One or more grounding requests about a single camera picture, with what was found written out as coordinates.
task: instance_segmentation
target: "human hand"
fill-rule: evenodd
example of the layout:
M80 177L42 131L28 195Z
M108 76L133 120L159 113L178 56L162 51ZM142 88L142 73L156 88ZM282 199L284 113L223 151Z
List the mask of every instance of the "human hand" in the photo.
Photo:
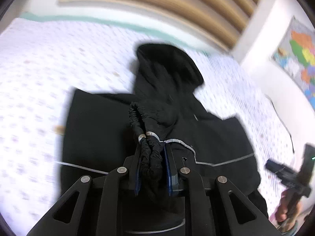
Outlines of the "human hand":
M287 194L288 194L287 191L284 191L281 194L280 205L275 213L275 217L278 222L282 222L287 219L288 203L289 203L289 200L287 199ZM296 218L301 213L301 211L302 211L302 204L301 202L299 202L295 208L295 211L290 221L288 221L286 226L282 228L281 232L287 232L294 226Z

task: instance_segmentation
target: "silver bolt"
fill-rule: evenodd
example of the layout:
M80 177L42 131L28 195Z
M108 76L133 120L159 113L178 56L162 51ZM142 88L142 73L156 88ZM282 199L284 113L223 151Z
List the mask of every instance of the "silver bolt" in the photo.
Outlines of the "silver bolt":
M219 176L218 177L218 181L222 184L226 183L227 182L227 178L225 176Z
M83 177L81 177L81 182L82 182L82 183L87 183L88 181L90 181L90 177L89 177L89 176L83 176Z
M118 169L117 169L117 172L118 173L125 173L127 171L127 169L125 168L125 167L119 167Z
M182 172L183 174L188 174L188 173L190 172L190 169L187 168L187 167L182 167L182 168L181 168L181 172Z

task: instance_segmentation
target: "mattress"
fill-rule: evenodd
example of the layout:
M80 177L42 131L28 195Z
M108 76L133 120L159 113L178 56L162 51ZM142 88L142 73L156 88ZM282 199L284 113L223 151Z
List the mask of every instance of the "mattress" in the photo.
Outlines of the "mattress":
M0 36L0 212L24 236L59 196L62 137L72 91L132 93L135 48L164 42L123 27L83 21L35 22L17 18ZM237 116L253 146L259 191L268 213L283 187L264 169L267 159L292 161L292 143L272 104L237 62L180 46L204 78L195 91L205 109Z

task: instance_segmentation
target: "bed sheet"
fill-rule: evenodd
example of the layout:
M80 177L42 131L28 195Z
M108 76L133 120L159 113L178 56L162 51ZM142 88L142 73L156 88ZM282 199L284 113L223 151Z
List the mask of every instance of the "bed sheet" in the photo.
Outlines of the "bed sheet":
M20 18L0 36L0 212L17 236L58 198L62 138L54 128L65 123L73 88L131 93L134 50L153 41L162 40L98 23ZM292 161L286 128L234 59L183 49L204 77L196 98L220 118L237 116L245 128L271 214L283 187L264 164Z

